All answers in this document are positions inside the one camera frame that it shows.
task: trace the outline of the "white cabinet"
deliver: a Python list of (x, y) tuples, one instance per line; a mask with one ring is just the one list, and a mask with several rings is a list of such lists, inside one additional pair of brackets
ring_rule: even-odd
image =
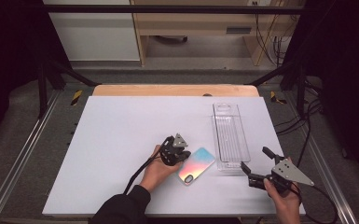
[[(45, 4), (129, 5), (128, 0), (44, 0)], [(140, 61), (132, 14), (49, 13), (70, 61)]]

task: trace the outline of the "metal rail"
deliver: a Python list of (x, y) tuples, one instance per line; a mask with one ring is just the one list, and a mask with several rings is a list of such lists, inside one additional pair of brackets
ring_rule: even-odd
[(25, 142), (22, 150), (14, 162), (11, 170), (9, 171), (4, 183), (0, 188), (0, 214), (7, 202), (8, 197), (11, 194), (11, 191), (14, 189), (22, 170), (25, 167), (31, 153), (33, 152), (37, 140), (39, 139), (40, 134), (43, 132), (46, 123), (53, 111), (54, 106), (56, 105), (57, 99), (60, 96), (61, 91), (54, 91), (52, 96), (49, 99), (48, 110), (41, 119), (38, 119), (31, 134), (28, 136), (27, 141)]
[(304, 7), (230, 7), (230, 6), (164, 6), (164, 5), (24, 5), (21, 9), (55, 13), (195, 13), (195, 14), (315, 14), (318, 8)]
[[(292, 107), (292, 110), (296, 113), (297, 112), (295, 107), (296, 100), (294, 99), (293, 93), (292, 94), (286, 93), (285, 96), (286, 99), (288, 99), (288, 103)], [(308, 126), (307, 125), (302, 126), (301, 131), (305, 138), (308, 132)], [(318, 145), (316, 144), (316, 141), (311, 135), (311, 133), (310, 133), (310, 140), (308, 146), (309, 146), (309, 152), (312, 156), (312, 160), (313, 162), (315, 162), (316, 169), (318, 170), (319, 175), (321, 176), (322, 181), (324, 182), (324, 186), (326, 187), (326, 190), (328, 191), (331, 200), (336, 204), (336, 207), (338, 209), (338, 216), (341, 219), (341, 222), (343, 224), (356, 224), (357, 221), (356, 218), (354, 217), (352, 209), (348, 205), (348, 202), (345, 199), (345, 196), (342, 193), (336, 178), (331, 172), (327, 162), (324, 160), (324, 156), (322, 155), (321, 150), (319, 150)]]

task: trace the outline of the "clear plastic container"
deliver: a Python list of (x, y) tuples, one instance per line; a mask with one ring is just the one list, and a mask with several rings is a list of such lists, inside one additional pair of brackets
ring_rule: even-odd
[(216, 103), (212, 118), (217, 169), (240, 170), (241, 161), (250, 161), (240, 111), (237, 105)]

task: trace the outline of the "smartphone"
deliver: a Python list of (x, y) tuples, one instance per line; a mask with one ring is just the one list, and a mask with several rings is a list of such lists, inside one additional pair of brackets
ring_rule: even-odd
[(179, 178), (185, 185), (190, 185), (213, 163), (214, 155), (204, 147), (201, 147), (192, 153), (178, 170)]

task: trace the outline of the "black sleeve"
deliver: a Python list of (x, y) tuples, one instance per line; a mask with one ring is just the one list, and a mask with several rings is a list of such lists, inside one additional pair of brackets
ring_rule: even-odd
[(150, 193), (135, 185), (128, 195), (118, 194), (107, 200), (90, 224), (146, 223), (145, 210), (149, 202)]

